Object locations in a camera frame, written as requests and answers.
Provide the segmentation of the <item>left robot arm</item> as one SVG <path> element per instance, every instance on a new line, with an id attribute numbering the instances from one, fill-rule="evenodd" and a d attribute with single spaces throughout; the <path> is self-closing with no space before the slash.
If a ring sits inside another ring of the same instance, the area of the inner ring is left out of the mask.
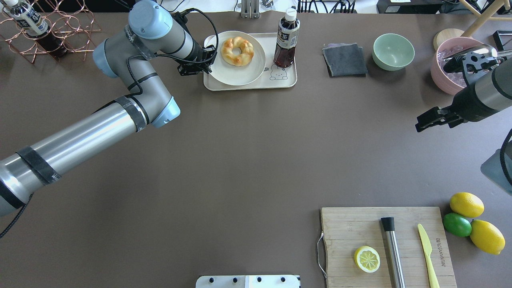
<path id="1" fill-rule="evenodd" d="M 164 126 L 180 109 L 150 60 L 175 60 L 181 76 L 210 73 L 216 44 L 203 47 L 186 27 L 184 12 L 170 13 L 153 0 L 139 0 L 122 31 L 93 51 L 96 66 L 120 78 L 129 93 L 98 109 L 84 120 L 1 161 L 1 215 L 25 207 L 41 187 L 148 125 Z"/>

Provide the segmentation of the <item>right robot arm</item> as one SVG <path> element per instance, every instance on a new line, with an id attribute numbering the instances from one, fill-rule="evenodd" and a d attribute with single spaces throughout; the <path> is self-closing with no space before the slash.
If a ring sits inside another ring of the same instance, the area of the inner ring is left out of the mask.
<path id="1" fill-rule="evenodd" d="M 462 71 L 466 87 L 457 93 L 450 106 L 434 107 L 417 117 L 418 132 L 448 124 L 453 128 L 467 122 L 479 122 L 511 107 L 511 57 L 499 62 L 476 48 L 452 56 L 456 70 Z M 481 172 L 503 191 L 511 193 L 511 133 L 501 147 L 481 165 Z"/>

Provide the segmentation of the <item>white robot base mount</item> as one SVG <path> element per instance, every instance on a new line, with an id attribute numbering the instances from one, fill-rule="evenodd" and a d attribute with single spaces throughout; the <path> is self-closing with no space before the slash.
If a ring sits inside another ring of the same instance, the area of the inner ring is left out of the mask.
<path id="1" fill-rule="evenodd" d="M 300 288 L 300 276 L 289 274 L 201 276 L 196 288 Z"/>

